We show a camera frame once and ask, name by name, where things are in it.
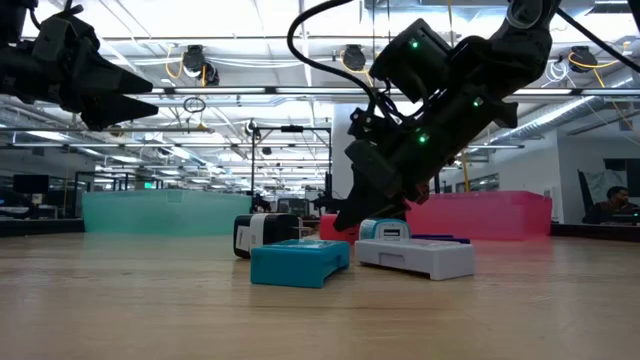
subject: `table surface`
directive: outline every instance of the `table surface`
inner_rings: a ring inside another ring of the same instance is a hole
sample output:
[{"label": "table surface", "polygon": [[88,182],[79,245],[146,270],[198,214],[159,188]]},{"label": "table surface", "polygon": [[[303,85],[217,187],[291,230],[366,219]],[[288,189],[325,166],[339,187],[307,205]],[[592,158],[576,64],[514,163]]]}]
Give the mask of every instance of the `table surface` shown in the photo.
[{"label": "table surface", "polygon": [[475,242],[477,274],[251,285],[220,238],[0,239],[1,359],[631,359],[640,246]]}]

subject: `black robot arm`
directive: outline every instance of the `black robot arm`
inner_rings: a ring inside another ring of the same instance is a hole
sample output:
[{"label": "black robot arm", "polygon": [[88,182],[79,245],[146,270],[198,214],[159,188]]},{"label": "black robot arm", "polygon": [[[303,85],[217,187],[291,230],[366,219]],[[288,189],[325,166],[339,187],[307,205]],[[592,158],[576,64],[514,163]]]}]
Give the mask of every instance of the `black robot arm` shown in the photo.
[{"label": "black robot arm", "polygon": [[[294,21],[290,37],[308,17],[347,2],[327,1],[309,9]],[[549,23],[559,3],[514,0],[490,39],[471,36],[455,48],[418,19],[395,37],[369,70],[371,77],[387,85],[381,92],[304,58],[289,42],[301,61],[348,78],[369,95],[369,106],[351,115],[349,134],[356,140],[345,153],[353,162],[354,183],[341,203],[336,229],[368,217],[402,216],[406,200],[425,202],[429,180],[491,121],[517,126],[517,104],[502,99],[543,74],[552,45]],[[391,83],[410,101],[422,101],[420,110],[408,116],[398,112],[387,91]],[[382,116],[374,115],[376,107]]]}]

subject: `yellow cable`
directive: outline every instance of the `yellow cable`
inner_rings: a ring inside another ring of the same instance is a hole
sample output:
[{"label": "yellow cable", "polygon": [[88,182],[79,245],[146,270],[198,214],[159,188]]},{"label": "yellow cable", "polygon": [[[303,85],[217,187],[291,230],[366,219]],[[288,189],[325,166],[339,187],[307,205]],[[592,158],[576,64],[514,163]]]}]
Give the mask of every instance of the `yellow cable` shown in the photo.
[{"label": "yellow cable", "polygon": [[[598,70],[593,69],[593,73],[596,74],[596,78],[598,78],[598,82],[600,83],[600,86],[602,86],[603,88],[606,87],[604,85],[604,81],[602,81],[602,77],[600,76],[600,74],[598,73]],[[618,104],[616,104],[615,101],[611,102],[613,104],[613,106],[616,108],[616,110],[618,111],[618,115],[620,115],[620,117],[622,118],[622,120],[627,124],[627,126],[629,127],[629,129],[631,129],[631,131],[635,132],[635,130],[633,129],[633,124],[631,124],[631,122],[629,122],[629,120],[627,120],[627,117],[624,116],[624,114],[622,113],[622,110],[618,107]]]},{"label": "yellow cable", "polygon": [[575,55],[575,53],[569,54],[569,61],[574,63],[574,64],[576,64],[576,65],[578,65],[578,66],[581,66],[581,67],[587,68],[587,69],[602,69],[602,68],[609,67],[609,66],[611,66],[613,64],[617,64],[618,63],[618,60],[615,60],[615,61],[612,61],[610,63],[606,63],[606,64],[602,64],[602,65],[587,65],[587,64],[582,64],[582,63],[579,63],[579,62],[573,60],[573,58],[572,58],[573,55]]},{"label": "yellow cable", "polygon": [[364,74],[367,77],[367,80],[369,80],[369,85],[373,87],[373,81],[371,80],[371,77],[369,76],[369,73],[367,72],[367,70],[360,70],[360,71],[351,70],[347,67],[347,65],[344,64],[344,50],[340,51],[340,63],[342,64],[342,67],[344,67],[345,70],[347,70],[350,73]]},{"label": "yellow cable", "polygon": [[593,73],[596,74],[596,78],[598,78],[598,82],[600,83],[600,86],[602,86],[603,88],[606,87],[604,86],[604,81],[602,81],[602,78],[600,77],[598,70],[593,69]]},{"label": "yellow cable", "polygon": [[[169,52],[167,53],[167,59],[171,56],[171,49],[173,49],[172,46],[169,46]],[[169,63],[164,64],[164,68],[165,70],[167,70],[167,75],[171,76],[174,79],[177,79],[180,77],[180,75],[182,75],[182,61],[184,60],[184,52],[180,55],[180,70],[178,70],[178,75],[175,75],[171,72],[171,70],[169,70]]]},{"label": "yellow cable", "polygon": [[467,172],[467,152],[465,150],[462,150],[462,172],[464,173],[464,192],[471,192],[469,173]]}]

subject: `computer monitor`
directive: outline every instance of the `computer monitor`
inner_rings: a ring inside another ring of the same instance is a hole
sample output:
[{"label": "computer monitor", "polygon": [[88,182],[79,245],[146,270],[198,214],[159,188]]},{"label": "computer monitor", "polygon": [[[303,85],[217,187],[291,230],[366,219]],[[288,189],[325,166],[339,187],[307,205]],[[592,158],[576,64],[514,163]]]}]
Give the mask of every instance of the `computer monitor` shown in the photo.
[{"label": "computer monitor", "polygon": [[19,194],[46,194],[49,192],[49,175],[13,175],[13,191]]}]

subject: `ceiling duct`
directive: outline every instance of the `ceiling duct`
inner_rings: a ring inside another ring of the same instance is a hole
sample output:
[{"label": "ceiling duct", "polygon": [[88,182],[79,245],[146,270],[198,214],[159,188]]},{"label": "ceiling duct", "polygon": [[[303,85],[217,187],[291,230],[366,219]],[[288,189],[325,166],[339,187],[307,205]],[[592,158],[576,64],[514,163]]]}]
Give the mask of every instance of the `ceiling duct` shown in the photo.
[{"label": "ceiling duct", "polygon": [[[608,88],[639,88],[640,78],[631,69],[622,69],[604,80]],[[545,106],[522,117],[524,124],[492,138],[490,144],[509,142],[512,139],[525,140],[542,135],[575,119],[583,118],[607,107],[608,102],[601,96],[584,96],[561,104]]]},{"label": "ceiling duct", "polygon": [[[597,0],[563,0],[562,9],[568,14],[575,16],[591,11]],[[413,14],[419,17],[425,13],[448,13],[447,2],[443,0],[388,0],[389,12],[393,14]],[[507,0],[456,0],[453,3],[452,12],[454,15],[467,21],[471,21],[479,12],[488,9],[503,9],[506,13],[509,2]],[[387,17],[387,0],[364,0],[364,8],[368,16],[373,14],[375,6],[376,17],[380,20]]]}]

